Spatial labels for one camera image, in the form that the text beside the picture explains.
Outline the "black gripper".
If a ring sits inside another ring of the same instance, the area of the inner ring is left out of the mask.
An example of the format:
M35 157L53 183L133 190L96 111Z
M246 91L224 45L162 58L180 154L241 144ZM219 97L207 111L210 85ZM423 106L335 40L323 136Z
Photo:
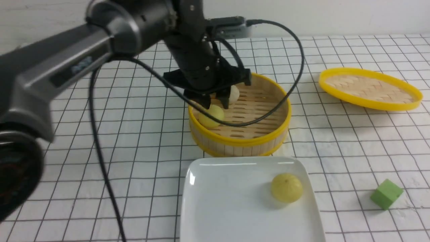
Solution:
M211 106L211 94L216 93L224 109L229 108L232 85L250 86L250 69L235 67L215 52L209 42L194 41L183 34L172 34L164 39L178 66L165 72L164 79L183 89L184 96L205 109Z

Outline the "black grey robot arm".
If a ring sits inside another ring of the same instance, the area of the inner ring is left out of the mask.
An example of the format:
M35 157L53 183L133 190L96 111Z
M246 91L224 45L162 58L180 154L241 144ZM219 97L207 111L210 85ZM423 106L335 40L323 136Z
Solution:
M44 160L37 139L52 142L50 102L107 62L137 57L164 41L179 69L166 72L166 87L207 108L210 95L229 106L230 87L251 85L241 61L232 66L211 43L216 24L206 20L201 0L102 0L89 4L78 27L1 56L1 221L34 192Z

